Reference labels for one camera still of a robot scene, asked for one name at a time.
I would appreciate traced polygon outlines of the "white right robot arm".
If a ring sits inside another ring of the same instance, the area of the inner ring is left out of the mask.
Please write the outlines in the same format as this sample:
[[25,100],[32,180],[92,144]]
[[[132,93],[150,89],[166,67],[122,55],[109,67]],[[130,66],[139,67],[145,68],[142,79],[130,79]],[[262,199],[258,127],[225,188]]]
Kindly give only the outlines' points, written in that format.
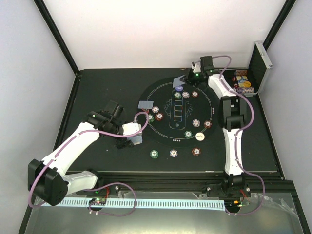
[[206,83],[220,100],[218,122],[224,134],[226,151],[225,175],[221,189],[224,195],[234,196],[244,187],[241,138],[247,107],[243,98],[225,80],[225,70],[215,68],[213,59],[213,56],[203,56],[198,62],[193,62],[185,82],[194,86]]

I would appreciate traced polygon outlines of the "red poker chip stack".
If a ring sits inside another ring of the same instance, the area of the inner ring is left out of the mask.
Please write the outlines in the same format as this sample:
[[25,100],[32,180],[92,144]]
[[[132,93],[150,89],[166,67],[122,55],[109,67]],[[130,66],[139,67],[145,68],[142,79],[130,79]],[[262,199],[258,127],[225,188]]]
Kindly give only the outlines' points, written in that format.
[[199,148],[193,148],[193,149],[192,149],[192,154],[193,154],[194,156],[198,156],[198,155],[201,154],[201,150],[200,150]]

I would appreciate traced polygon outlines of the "blue poker chip stack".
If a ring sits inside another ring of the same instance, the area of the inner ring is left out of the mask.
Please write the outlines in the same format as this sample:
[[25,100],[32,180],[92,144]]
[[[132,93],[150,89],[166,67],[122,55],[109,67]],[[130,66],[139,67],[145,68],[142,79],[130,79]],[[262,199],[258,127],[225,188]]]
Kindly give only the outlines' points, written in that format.
[[170,151],[170,156],[171,156],[171,157],[177,157],[177,155],[178,155],[177,150],[172,149],[172,150]]

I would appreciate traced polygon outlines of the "green poker chip stack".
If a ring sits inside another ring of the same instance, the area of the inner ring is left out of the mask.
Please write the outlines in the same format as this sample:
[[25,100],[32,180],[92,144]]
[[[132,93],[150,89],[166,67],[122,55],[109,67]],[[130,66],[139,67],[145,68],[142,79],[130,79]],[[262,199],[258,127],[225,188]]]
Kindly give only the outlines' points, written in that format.
[[153,159],[157,159],[159,156],[159,153],[157,150],[151,150],[150,151],[150,157],[153,158]]

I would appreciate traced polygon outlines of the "white dealer button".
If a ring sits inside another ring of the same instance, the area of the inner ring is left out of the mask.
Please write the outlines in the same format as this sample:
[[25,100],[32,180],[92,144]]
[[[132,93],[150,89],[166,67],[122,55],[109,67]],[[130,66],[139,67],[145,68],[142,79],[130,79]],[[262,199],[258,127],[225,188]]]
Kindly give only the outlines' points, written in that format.
[[202,132],[198,132],[195,135],[196,140],[203,141],[205,139],[205,135]]

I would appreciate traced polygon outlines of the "blue card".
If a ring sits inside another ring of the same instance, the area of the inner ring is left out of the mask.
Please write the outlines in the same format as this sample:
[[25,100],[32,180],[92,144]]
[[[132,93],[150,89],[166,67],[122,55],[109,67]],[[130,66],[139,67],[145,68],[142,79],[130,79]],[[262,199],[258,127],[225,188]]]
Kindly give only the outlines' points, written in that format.
[[150,100],[140,100],[138,103],[137,108],[138,109],[145,109],[145,110],[149,110],[152,109],[154,106],[154,102],[150,101]]
[[173,88],[176,88],[178,86],[185,84],[185,78],[186,78],[185,75],[174,78],[173,79]]

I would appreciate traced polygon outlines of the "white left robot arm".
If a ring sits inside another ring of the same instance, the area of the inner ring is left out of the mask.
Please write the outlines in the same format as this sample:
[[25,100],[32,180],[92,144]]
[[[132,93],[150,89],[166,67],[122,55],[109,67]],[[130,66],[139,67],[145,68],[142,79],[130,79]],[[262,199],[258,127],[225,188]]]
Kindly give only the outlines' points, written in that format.
[[105,183],[96,172],[67,175],[68,169],[101,135],[126,139],[134,136],[139,129],[136,121],[120,124],[108,112],[90,112],[58,148],[42,160],[33,159],[28,164],[29,206],[36,207],[32,203],[34,195],[55,206],[75,192],[89,190],[95,195],[102,193]]

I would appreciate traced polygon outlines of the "purple blind button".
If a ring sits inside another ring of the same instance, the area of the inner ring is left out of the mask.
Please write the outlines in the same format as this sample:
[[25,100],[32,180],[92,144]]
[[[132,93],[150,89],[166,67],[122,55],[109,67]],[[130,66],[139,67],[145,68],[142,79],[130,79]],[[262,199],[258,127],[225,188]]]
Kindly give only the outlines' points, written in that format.
[[176,86],[176,87],[175,87],[175,90],[176,90],[177,92],[182,92],[182,91],[183,91],[183,86],[182,86],[182,85]]

